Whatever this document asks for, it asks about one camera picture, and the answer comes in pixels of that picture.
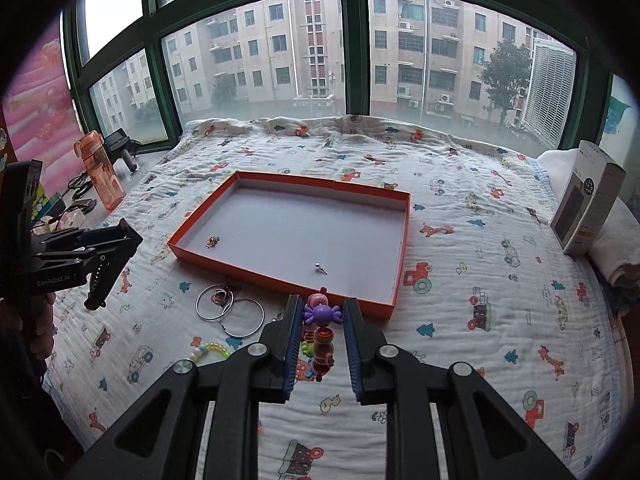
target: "white product box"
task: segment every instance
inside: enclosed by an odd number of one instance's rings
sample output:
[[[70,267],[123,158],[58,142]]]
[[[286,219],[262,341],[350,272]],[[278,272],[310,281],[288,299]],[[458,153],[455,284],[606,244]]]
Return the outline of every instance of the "white product box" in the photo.
[[[562,252],[584,256],[600,232],[625,180],[625,170],[599,146],[580,141],[574,168],[551,229]]]

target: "bedspread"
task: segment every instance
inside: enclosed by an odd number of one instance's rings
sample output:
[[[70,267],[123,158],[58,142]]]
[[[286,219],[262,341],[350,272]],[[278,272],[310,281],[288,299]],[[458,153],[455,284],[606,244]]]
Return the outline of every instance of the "bedspread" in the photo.
[[[410,192],[404,280],[391,320],[377,321],[386,338],[428,364],[469,362],[578,478],[588,472],[633,397],[628,350],[587,261],[562,255],[548,227],[556,200],[545,171],[511,150],[361,116],[190,123],[108,218],[126,218],[144,242],[105,309],[84,309],[84,287],[59,293],[46,377],[85,448],[199,342],[233,351],[258,339],[226,338],[197,316],[206,286],[228,283],[267,319],[283,309],[284,296],[188,266],[167,247],[236,170]],[[229,330],[255,326],[249,305],[232,310]],[[300,354],[291,400],[260,407],[260,478],[384,478],[385,406],[355,402],[336,332],[336,366],[321,383]]]

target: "orange water bottle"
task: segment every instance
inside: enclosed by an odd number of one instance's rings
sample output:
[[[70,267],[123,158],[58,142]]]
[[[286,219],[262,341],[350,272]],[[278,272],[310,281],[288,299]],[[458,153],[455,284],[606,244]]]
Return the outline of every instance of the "orange water bottle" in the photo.
[[[86,172],[104,207],[108,211],[113,211],[122,202],[126,193],[113,171],[103,144],[102,136],[93,130],[75,143],[74,151],[84,161]]]

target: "silver hoop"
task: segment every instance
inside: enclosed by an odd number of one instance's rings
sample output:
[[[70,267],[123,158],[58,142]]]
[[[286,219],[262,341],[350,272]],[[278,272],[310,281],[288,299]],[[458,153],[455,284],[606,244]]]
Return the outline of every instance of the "silver hoop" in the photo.
[[[249,337],[252,336],[253,334],[255,334],[256,332],[258,332],[258,330],[260,330],[260,327],[262,326],[262,324],[264,323],[264,309],[262,307],[262,305],[260,303],[258,303],[255,300],[252,300],[251,298],[238,298],[236,300],[236,303],[238,301],[253,301],[257,306],[260,307],[260,310],[262,311],[262,319],[260,320],[260,324],[251,332],[249,332],[248,334],[244,334],[244,335],[234,335],[231,332],[229,332],[229,330],[226,329],[226,327],[222,324],[222,321],[220,321],[220,326],[222,326],[222,330],[225,331],[225,334],[227,334],[229,337],[234,337],[236,339],[244,339],[245,337]]]
[[[200,308],[198,307],[198,304],[200,303],[200,298],[202,296],[204,296],[204,293],[207,292],[208,290],[211,290],[212,288],[216,289],[216,294],[218,293],[218,291],[224,292],[225,293],[225,301],[226,301],[226,297],[230,294],[231,295],[231,301],[223,303],[222,305],[220,305],[222,307],[222,314],[220,314],[219,316],[216,316],[216,317],[204,317],[202,315],[202,313],[200,312]],[[216,321],[217,319],[220,319],[222,316],[224,316],[227,312],[229,312],[231,310],[231,307],[233,306],[233,304],[234,304],[234,294],[230,289],[225,289],[225,288],[222,287],[222,285],[210,285],[207,288],[205,288],[200,293],[200,295],[198,296],[198,299],[196,300],[196,312],[198,313],[198,316],[200,316],[204,321]]]

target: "cardboard box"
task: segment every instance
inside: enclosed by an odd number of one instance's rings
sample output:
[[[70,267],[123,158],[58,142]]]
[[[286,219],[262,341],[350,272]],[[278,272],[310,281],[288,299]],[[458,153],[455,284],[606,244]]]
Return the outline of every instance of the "cardboard box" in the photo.
[[[389,319],[410,205],[409,193],[383,187],[237,171],[168,245],[178,259],[230,278],[303,298],[325,286],[332,304],[356,297],[363,314]],[[220,241],[208,248],[209,237]]]
[[[589,251],[624,180],[625,170],[599,146],[580,141],[574,168],[551,220],[564,254],[576,257]]]

